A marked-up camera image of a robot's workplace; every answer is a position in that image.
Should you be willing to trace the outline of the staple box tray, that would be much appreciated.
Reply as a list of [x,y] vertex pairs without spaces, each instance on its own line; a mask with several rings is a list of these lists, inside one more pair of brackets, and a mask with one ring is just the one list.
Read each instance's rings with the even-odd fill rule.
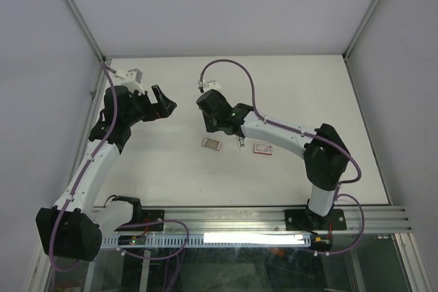
[[218,141],[218,140],[213,140],[211,138],[206,137],[202,143],[201,146],[204,148],[208,148],[214,151],[220,151],[221,146],[222,146],[222,142]]

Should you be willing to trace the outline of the pink white mini stapler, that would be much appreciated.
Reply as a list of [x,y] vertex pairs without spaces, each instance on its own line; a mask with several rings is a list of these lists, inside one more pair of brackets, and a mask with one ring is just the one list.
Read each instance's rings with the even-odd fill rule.
[[245,138],[244,137],[238,137],[238,146],[240,150],[244,150],[246,148]]

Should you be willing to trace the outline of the red white staple box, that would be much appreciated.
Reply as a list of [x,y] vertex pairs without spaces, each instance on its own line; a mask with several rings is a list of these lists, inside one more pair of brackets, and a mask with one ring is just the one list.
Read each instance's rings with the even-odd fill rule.
[[269,144],[255,143],[253,152],[258,155],[272,155],[273,148]]

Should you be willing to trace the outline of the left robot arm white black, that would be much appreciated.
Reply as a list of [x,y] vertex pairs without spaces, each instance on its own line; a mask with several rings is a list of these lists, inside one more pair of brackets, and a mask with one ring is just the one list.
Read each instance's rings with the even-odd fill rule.
[[151,89],[156,103],[148,94],[123,85],[106,89],[104,108],[90,131],[86,154],[74,177],[55,204],[36,215],[43,250],[50,259],[91,261],[103,239],[115,230],[141,226],[144,214],[139,198],[115,196],[98,213],[93,208],[107,173],[131,137],[132,126],[167,118],[177,106],[158,85]]

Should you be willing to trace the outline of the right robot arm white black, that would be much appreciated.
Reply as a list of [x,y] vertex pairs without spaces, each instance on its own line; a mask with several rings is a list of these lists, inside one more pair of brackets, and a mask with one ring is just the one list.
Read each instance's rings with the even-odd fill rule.
[[208,133],[223,132],[242,139],[250,138],[278,146],[300,157],[307,179],[312,184],[306,220],[322,228],[331,219],[335,192],[349,162],[349,152],[337,131],[329,124],[319,128],[287,127],[269,123],[256,114],[253,106],[231,106],[217,90],[208,90],[196,101]]

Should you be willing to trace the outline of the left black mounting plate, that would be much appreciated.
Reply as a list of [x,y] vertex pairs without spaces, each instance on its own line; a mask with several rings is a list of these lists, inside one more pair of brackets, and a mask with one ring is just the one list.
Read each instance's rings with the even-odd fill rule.
[[164,230],[165,210],[163,209],[143,209],[139,223],[142,226],[138,227],[139,230],[151,233],[162,232]]

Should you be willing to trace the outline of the black mounting plate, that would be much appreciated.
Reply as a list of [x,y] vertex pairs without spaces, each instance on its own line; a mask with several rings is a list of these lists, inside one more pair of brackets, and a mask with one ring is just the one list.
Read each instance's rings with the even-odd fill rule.
[[307,208],[294,208],[284,210],[284,216],[287,231],[303,230],[310,233],[347,229],[344,212],[341,209],[331,209],[328,215],[322,217]]
[[151,233],[162,232],[164,230],[165,210],[163,209],[143,209],[139,223],[142,226],[138,227],[139,230]]

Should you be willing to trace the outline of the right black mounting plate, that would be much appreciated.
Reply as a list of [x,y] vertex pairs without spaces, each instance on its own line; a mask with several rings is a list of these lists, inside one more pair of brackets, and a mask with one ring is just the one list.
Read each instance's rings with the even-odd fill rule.
[[284,210],[284,216],[287,231],[303,230],[310,233],[347,229],[344,212],[341,209],[331,209],[328,215],[322,217],[307,208],[294,208]]

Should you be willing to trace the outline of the left aluminium frame post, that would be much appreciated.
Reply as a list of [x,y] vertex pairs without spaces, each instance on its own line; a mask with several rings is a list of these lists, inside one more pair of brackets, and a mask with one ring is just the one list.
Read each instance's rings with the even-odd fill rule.
[[76,26],[78,27],[79,31],[81,32],[83,38],[87,42],[94,56],[100,62],[104,62],[107,59],[107,57],[104,55],[103,51],[98,45],[96,38],[93,36],[75,0],[62,0],[62,1],[64,2],[64,5],[68,9],[72,19],[74,20]]

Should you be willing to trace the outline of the aluminium frame post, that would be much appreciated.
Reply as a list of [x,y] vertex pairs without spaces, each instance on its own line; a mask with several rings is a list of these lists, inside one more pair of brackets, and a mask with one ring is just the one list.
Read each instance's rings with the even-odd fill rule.
[[62,0],[62,1],[64,2],[64,5],[68,9],[72,19],[74,20],[76,26],[78,27],[79,31],[81,32],[83,38],[87,42],[94,56],[100,62],[104,62],[107,59],[107,57],[104,55],[103,51],[98,45],[96,38],[93,36],[75,0]]
[[362,34],[364,33],[366,27],[370,23],[374,12],[377,10],[381,0],[371,0],[369,5],[367,6],[364,15],[362,16],[359,25],[355,29],[355,32],[346,47],[346,50],[343,52],[343,59],[345,62],[348,61],[349,57],[352,55],[357,43],[359,42]]

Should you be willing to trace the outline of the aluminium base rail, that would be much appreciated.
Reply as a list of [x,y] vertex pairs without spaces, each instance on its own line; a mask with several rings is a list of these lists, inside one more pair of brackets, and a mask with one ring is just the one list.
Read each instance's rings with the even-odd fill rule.
[[[144,207],[153,220],[179,220],[192,234],[207,232],[290,233],[297,213],[304,206],[286,207]],[[336,235],[357,234],[361,227],[369,235],[411,233],[412,226],[403,207],[353,204],[337,206],[331,217]]]

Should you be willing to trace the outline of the right aluminium frame post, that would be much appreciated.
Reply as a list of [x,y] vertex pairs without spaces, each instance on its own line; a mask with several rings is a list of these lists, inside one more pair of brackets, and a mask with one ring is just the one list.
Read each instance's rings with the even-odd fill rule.
[[371,0],[369,5],[367,6],[364,15],[362,16],[359,25],[355,29],[355,32],[346,47],[346,50],[343,52],[343,59],[345,62],[348,61],[349,57],[352,55],[357,43],[359,42],[362,34],[364,33],[366,27],[370,23],[374,12],[377,10],[381,0]]

